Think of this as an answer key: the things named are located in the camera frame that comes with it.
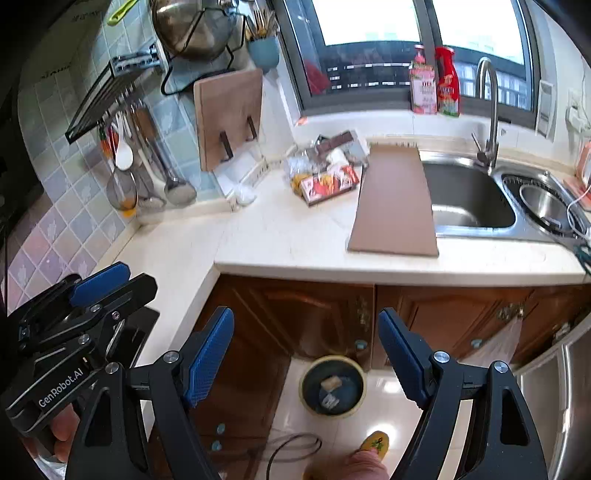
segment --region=dish drying rack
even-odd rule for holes
[[[161,67],[156,43],[144,50],[113,57],[100,73],[74,114],[66,139],[70,144],[98,127],[124,91],[147,69]]]

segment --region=wooden cutting board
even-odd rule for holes
[[[193,86],[202,171],[212,171],[228,158],[220,140],[226,132],[236,153],[252,139],[248,116],[258,135],[261,124],[262,70],[241,70],[199,80]]]
[[[431,196],[418,149],[371,148],[348,250],[439,256]]]

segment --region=brown cardboard sheet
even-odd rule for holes
[[[416,148],[372,147],[348,250],[439,256],[431,196]]]

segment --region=faucet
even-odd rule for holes
[[[499,87],[496,82],[496,70],[492,66],[491,60],[482,57],[478,62],[476,73],[476,98],[484,98],[486,72],[491,78],[491,134],[486,141],[486,149],[482,149],[474,133],[472,138],[478,147],[478,161],[488,168],[490,174],[496,166],[496,155],[499,152],[499,143],[496,141],[496,131],[499,126]]]

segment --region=white spoon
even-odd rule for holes
[[[119,144],[117,145],[117,151],[115,152],[115,165],[117,168],[125,171],[134,163],[134,152],[131,147],[125,141],[125,129],[123,126],[123,115],[121,112],[117,112],[115,115],[117,119],[117,131],[119,134]]]

